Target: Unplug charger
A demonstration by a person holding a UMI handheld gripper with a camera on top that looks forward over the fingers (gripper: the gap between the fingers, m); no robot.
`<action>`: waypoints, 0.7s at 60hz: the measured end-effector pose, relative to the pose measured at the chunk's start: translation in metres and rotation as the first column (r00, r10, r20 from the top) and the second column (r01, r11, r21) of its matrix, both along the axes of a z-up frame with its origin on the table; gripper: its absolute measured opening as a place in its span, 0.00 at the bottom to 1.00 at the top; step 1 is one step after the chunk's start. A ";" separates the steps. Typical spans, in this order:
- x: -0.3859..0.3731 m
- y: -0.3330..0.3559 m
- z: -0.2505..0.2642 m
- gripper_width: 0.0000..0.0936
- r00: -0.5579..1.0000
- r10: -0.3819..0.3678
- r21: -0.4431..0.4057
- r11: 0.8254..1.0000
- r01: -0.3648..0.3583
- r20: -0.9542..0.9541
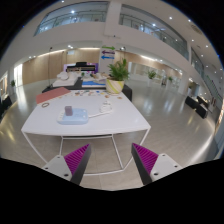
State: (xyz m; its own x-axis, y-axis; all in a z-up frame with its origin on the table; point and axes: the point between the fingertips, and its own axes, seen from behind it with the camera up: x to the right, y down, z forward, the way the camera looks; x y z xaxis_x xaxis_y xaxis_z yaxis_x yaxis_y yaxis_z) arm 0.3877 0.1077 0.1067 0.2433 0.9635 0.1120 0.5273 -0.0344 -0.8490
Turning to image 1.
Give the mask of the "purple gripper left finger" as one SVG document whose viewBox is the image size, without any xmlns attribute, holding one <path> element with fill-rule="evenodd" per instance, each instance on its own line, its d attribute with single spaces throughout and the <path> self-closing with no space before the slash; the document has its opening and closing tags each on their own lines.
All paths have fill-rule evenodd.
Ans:
<svg viewBox="0 0 224 224">
<path fill-rule="evenodd" d="M 66 156 L 56 155 L 43 167 L 43 170 L 79 185 L 83 178 L 90 155 L 91 146 L 87 144 L 72 151 Z"/>
</svg>

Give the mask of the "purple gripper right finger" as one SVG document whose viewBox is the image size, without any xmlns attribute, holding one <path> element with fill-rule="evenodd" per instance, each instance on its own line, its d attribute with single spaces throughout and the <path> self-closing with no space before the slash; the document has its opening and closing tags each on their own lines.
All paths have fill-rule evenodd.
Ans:
<svg viewBox="0 0 224 224">
<path fill-rule="evenodd" d="M 136 143 L 132 144 L 131 153 L 144 185 L 148 185 L 182 169 L 182 167 L 167 154 L 156 154 Z"/>
</svg>

